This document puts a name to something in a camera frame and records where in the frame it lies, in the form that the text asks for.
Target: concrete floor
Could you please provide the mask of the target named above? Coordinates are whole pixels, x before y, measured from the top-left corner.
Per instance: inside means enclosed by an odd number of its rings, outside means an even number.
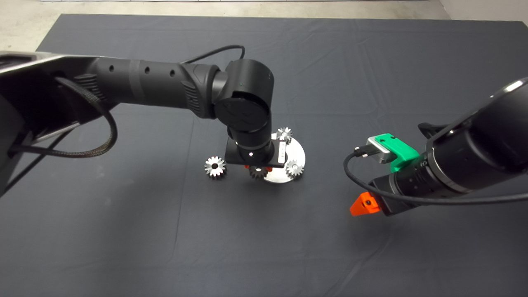
[[[34,51],[61,13],[449,19],[439,0],[255,3],[0,0],[0,50]]]

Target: metal gear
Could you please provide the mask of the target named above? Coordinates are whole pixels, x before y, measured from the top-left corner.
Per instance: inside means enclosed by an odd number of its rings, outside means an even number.
[[[254,179],[263,179],[268,175],[266,167],[249,166],[249,175]]]
[[[290,144],[293,135],[293,132],[288,127],[282,127],[277,130],[277,139],[286,141],[286,144]]]
[[[286,173],[293,179],[301,176],[303,172],[304,166],[298,164],[296,160],[291,160],[286,164]]]
[[[222,158],[213,156],[205,162],[205,173],[212,179],[218,179],[225,175],[226,164]]]

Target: white label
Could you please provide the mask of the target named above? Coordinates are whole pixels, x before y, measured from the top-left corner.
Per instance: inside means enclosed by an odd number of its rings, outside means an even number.
[[[286,142],[279,142],[279,158],[277,160],[280,164],[286,162]]]

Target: orange part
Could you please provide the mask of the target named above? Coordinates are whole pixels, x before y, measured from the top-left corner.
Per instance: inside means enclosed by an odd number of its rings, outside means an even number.
[[[350,213],[352,216],[369,215],[375,214],[380,211],[380,206],[376,202],[376,199],[370,195],[369,192],[361,193],[356,199],[354,204],[350,207]]]

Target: spur gear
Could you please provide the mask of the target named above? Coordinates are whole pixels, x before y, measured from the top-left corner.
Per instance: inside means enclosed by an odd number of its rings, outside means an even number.
[[[297,163],[296,160],[291,160],[286,164],[286,173],[291,178],[298,178],[304,172],[304,166]]]
[[[286,141],[286,144],[290,144],[293,135],[293,132],[288,127],[282,127],[277,130],[277,139]]]
[[[213,156],[205,162],[205,173],[212,179],[218,179],[225,175],[226,164],[222,158]]]
[[[249,175],[254,179],[263,179],[268,175],[266,167],[249,166]]]

